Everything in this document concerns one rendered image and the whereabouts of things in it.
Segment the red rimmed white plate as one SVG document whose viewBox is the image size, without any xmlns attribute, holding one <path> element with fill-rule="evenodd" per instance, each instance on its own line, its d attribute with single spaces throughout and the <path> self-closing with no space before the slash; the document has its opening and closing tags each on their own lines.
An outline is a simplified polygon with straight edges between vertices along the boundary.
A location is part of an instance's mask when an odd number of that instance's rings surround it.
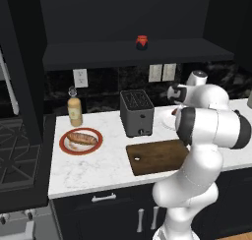
<svg viewBox="0 0 252 240">
<path fill-rule="evenodd" d="M 92 146 L 92 145 L 80 145 L 80 144 L 72 143 L 67 138 L 67 135 L 70 133 L 82 133 L 82 134 L 91 135 L 97 139 L 97 144 Z M 77 129 L 73 129 L 66 132 L 60 138 L 59 147 L 68 154 L 83 155 L 83 154 L 88 154 L 97 150 L 101 146 L 102 141 L 103 141 L 103 137 L 99 131 L 92 128 L 77 128 Z"/>
</svg>

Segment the red lidded jam jar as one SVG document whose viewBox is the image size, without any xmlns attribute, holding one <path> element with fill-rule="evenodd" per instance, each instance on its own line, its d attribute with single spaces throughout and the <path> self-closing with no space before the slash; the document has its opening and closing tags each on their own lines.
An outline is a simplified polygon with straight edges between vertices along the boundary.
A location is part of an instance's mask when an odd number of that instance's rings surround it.
<svg viewBox="0 0 252 240">
<path fill-rule="evenodd" d="M 148 37 L 146 35 L 138 35 L 136 39 L 136 48 L 138 50 L 148 49 Z"/>
</svg>

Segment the dark cupboard door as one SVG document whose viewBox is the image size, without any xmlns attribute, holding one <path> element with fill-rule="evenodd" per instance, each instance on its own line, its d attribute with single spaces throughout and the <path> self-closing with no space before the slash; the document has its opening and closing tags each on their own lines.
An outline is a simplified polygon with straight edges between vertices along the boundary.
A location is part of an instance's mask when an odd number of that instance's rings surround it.
<svg viewBox="0 0 252 240">
<path fill-rule="evenodd" d="M 141 240 L 137 233 L 138 210 L 133 202 L 60 213 L 56 210 L 63 240 Z"/>
<path fill-rule="evenodd" d="M 217 201 L 201 210 L 192 229 L 201 240 L 252 231 L 252 167 L 225 171 L 217 181 Z"/>
</svg>

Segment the dark cabinet shelf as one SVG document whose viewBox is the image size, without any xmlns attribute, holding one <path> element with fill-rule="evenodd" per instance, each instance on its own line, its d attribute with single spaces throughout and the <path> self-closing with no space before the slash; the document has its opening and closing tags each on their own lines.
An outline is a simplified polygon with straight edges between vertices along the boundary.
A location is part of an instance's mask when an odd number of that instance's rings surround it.
<svg viewBox="0 0 252 240">
<path fill-rule="evenodd" d="M 234 54 L 203 38 L 150 40 L 140 51 L 134 41 L 48 44 L 46 71 L 232 60 Z"/>
</svg>

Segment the dark drawer front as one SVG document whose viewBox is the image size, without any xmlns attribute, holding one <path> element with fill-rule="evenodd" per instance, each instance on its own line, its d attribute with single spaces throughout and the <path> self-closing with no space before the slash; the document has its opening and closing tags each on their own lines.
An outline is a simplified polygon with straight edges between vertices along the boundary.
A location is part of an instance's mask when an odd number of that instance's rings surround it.
<svg viewBox="0 0 252 240">
<path fill-rule="evenodd" d="M 58 212 L 68 214 L 70 212 L 88 210 L 104 206 L 114 206 L 128 202 L 148 201 L 152 198 L 153 186 L 154 184 L 150 183 L 120 189 L 100 191 L 96 193 L 69 196 L 54 199 L 53 204 Z M 116 195 L 115 200 L 92 203 L 93 196 L 105 197 L 110 196 L 111 193 L 114 193 Z"/>
</svg>

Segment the dark wooden cutting board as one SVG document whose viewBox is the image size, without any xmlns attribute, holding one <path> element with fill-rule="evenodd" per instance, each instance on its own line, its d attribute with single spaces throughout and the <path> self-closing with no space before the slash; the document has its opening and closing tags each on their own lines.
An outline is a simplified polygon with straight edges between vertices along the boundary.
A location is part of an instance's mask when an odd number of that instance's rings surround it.
<svg viewBox="0 0 252 240">
<path fill-rule="evenodd" d="M 180 140 L 129 145 L 126 151 L 135 176 L 177 170 L 189 153 Z"/>
</svg>

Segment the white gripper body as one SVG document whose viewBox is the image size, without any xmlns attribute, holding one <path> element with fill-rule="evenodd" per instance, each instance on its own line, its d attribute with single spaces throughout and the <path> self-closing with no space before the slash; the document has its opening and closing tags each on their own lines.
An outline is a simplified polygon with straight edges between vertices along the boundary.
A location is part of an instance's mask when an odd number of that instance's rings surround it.
<svg viewBox="0 0 252 240">
<path fill-rule="evenodd" d="M 170 103 L 179 102 L 180 89 L 178 84 L 171 85 L 167 90 L 167 99 Z"/>
</svg>

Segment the beige bottle with grey stopper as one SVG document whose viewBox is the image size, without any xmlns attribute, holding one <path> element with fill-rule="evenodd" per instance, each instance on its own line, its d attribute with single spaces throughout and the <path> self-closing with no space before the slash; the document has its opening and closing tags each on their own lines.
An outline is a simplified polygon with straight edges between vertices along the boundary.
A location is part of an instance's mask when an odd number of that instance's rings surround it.
<svg viewBox="0 0 252 240">
<path fill-rule="evenodd" d="M 68 99 L 68 114 L 71 125 L 79 127 L 83 124 L 82 103 L 77 98 L 77 90 L 75 87 L 69 87 L 70 98 Z"/>
</svg>

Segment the dark cabinet door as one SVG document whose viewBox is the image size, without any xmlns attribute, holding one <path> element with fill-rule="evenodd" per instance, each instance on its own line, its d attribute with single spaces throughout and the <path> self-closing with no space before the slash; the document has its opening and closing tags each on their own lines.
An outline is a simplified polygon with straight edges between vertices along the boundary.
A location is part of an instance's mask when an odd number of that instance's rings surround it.
<svg viewBox="0 0 252 240">
<path fill-rule="evenodd" d="M 40 1 L 7 0 L 18 65 L 18 103 L 32 145 L 42 143 L 43 138 L 43 53 L 47 45 Z"/>
<path fill-rule="evenodd" d="M 252 73 L 252 0 L 210 0 L 203 37 Z"/>
</svg>

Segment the white wall outlet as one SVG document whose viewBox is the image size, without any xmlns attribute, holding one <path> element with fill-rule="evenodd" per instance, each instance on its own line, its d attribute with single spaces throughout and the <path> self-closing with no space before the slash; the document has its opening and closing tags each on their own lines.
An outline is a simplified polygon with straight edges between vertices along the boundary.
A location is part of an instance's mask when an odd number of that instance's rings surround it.
<svg viewBox="0 0 252 240">
<path fill-rule="evenodd" d="M 150 66 L 149 70 L 149 82 L 156 83 L 161 80 L 161 73 L 162 73 L 162 65 L 155 64 Z"/>
<path fill-rule="evenodd" d="M 164 82 L 173 81 L 175 79 L 175 72 L 175 64 L 165 64 L 163 66 L 162 80 Z"/>
<path fill-rule="evenodd" d="M 74 84 L 76 88 L 87 88 L 88 84 L 88 71 L 86 69 L 75 69 L 73 71 Z"/>
</svg>

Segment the grey toaster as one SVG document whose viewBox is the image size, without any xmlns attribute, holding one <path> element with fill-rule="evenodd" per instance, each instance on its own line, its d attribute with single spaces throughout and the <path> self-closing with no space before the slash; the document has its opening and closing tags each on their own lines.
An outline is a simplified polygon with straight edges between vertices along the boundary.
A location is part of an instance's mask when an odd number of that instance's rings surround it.
<svg viewBox="0 0 252 240">
<path fill-rule="evenodd" d="M 129 138 L 153 133 L 155 107 L 144 90 L 120 92 L 120 118 Z"/>
</svg>

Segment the black stove with hob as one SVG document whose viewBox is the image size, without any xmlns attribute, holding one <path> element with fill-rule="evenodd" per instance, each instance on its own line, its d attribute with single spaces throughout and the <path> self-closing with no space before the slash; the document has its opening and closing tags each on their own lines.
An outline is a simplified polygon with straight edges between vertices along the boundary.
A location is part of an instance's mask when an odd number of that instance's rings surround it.
<svg viewBox="0 0 252 240">
<path fill-rule="evenodd" d="M 0 121 L 0 240 L 59 240 L 48 200 L 54 131 L 55 117 L 44 116 L 43 142 L 31 145 L 22 119 Z"/>
</svg>

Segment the brown croissant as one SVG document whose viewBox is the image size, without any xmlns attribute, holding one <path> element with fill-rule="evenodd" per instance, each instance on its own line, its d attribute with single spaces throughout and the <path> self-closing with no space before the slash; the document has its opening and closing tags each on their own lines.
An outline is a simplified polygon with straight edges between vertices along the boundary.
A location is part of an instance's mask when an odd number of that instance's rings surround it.
<svg viewBox="0 0 252 240">
<path fill-rule="evenodd" d="M 96 145 L 97 139 L 91 135 L 82 134 L 82 133 L 70 133 L 67 135 L 69 141 L 75 144 L 80 145 Z"/>
</svg>

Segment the plain white plate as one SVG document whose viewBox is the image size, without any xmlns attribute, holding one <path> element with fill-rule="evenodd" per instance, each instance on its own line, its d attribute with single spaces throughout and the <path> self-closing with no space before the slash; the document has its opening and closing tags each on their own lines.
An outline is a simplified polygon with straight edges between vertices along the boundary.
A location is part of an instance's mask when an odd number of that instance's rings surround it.
<svg viewBox="0 0 252 240">
<path fill-rule="evenodd" d="M 175 131 L 175 120 L 176 116 L 172 115 L 170 112 L 164 111 L 160 115 L 160 123 L 167 129 Z"/>
</svg>

